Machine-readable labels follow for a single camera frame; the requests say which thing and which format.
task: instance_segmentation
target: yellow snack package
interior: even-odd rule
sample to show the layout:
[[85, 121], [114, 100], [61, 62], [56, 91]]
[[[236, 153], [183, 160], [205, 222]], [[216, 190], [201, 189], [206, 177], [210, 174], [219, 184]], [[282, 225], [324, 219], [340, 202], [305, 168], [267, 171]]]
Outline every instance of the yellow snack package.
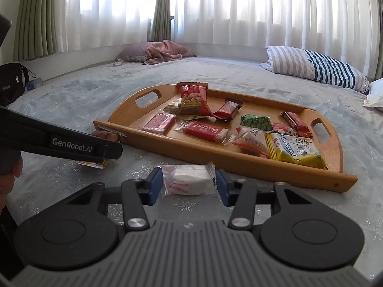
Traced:
[[272, 160], [327, 169], [324, 158], [310, 138], [268, 133], [266, 144]]

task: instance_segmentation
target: white sheer curtain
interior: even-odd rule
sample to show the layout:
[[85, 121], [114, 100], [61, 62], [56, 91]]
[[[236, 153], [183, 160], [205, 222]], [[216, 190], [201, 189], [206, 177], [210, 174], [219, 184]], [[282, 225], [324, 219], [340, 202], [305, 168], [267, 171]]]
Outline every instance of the white sheer curtain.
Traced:
[[292, 46], [375, 73], [378, 0], [176, 1], [176, 42]]
[[59, 51], [147, 40], [153, 0], [55, 0]]

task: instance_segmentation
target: bed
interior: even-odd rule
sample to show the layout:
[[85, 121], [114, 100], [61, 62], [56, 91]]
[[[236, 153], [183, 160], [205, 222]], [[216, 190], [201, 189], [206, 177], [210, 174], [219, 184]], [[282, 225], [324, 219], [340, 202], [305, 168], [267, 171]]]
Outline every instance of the bed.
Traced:
[[[187, 58], [158, 65], [125, 63], [97, 66], [50, 80], [24, 94], [11, 108], [29, 116], [82, 132], [94, 130], [94, 119], [108, 120], [119, 103], [134, 92], [177, 81], [209, 82], [214, 89], [287, 101], [311, 107], [325, 115], [338, 132], [344, 153], [344, 172], [356, 174], [357, 184], [347, 193], [304, 189], [306, 193], [355, 220], [365, 234], [365, 247], [355, 267], [367, 278], [383, 268], [383, 116], [364, 108], [365, 95], [338, 86], [273, 74], [258, 63]], [[62, 160], [23, 153], [23, 174], [8, 196], [8, 208], [20, 224], [30, 216], [92, 182], [117, 186], [131, 177], [145, 177], [153, 167], [184, 162], [138, 148], [124, 146], [122, 157], [106, 169], [95, 169]], [[259, 181], [261, 185], [269, 182]], [[218, 195], [161, 198], [146, 207], [150, 222], [157, 218], [228, 220]], [[110, 206], [108, 215], [121, 223], [121, 206]], [[255, 222], [270, 216], [269, 207], [258, 206]]]

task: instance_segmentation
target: tray handle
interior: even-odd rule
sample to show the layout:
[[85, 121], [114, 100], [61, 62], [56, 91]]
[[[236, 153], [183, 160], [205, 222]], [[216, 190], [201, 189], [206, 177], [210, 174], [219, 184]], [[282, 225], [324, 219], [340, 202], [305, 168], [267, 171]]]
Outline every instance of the tray handle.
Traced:
[[[140, 108], [136, 104], [136, 100], [144, 97], [145, 95], [148, 95], [149, 93], [155, 93], [158, 99], [146, 105], [145, 107]], [[175, 96], [177, 93], [178, 91], [176, 90], [175, 85], [166, 84], [144, 88], [123, 101], [112, 113], [108, 122], [123, 126], [129, 126], [134, 121], [138, 120], [148, 112], [152, 111], [159, 105]]]
[[[336, 133], [333, 125], [320, 113], [305, 109], [300, 114], [301, 119], [309, 126], [313, 133], [313, 140], [319, 152], [323, 155], [327, 168], [331, 171], [343, 172], [343, 151], [340, 144], [338, 134]], [[314, 126], [322, 123], [330, 139], [324, 143], [320, 143], [314, 131]]]

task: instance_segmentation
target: striped fabric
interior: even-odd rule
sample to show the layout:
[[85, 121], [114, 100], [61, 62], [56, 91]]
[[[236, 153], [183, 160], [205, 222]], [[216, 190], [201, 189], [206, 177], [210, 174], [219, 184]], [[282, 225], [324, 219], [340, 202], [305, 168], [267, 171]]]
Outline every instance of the striped fabric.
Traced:
[[267, 53], [269, 61], [261, 66], [273, 73], [338, 85], [364, 94], [370, 88], [368, 80], [360, 71], [332, 57], [285, 46], [269, 46]]

